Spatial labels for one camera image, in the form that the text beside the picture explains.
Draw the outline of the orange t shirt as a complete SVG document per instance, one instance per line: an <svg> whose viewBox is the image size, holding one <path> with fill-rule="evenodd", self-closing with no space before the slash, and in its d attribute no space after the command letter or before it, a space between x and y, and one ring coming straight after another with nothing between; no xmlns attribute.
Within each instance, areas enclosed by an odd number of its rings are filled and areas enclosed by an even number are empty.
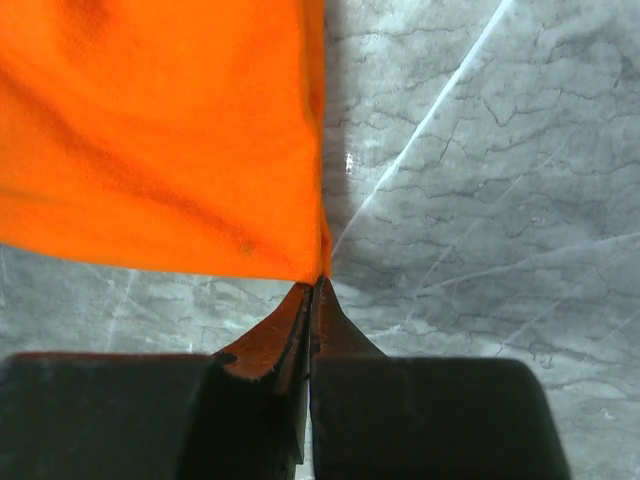
<svg viewBox="0 0 640 480"><path fill-rule="evenodd" d="M5 1L1 240L93 264L311 284L321 1Z"/></svg>

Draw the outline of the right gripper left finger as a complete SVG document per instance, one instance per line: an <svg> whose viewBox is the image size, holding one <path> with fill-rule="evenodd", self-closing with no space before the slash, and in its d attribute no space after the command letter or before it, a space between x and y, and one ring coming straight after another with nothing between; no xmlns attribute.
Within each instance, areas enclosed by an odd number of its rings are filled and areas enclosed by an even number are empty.
<svg viewBox="0 0 640 480"><path fill-rule="evenodd" d="M291 479L312 290L213 354L20 352L1 363L5 479Z"/></svg>

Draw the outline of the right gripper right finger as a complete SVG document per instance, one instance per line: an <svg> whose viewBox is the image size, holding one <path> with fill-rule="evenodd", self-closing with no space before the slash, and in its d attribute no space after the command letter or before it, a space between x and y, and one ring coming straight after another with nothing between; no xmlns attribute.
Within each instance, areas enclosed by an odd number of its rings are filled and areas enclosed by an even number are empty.
<svg viewBox="0 0 640 480"><path fill-rule="evenodd" d="M391 357L313 290L310 408L319 479L567 479L555 422L515 359Z"/></svg>

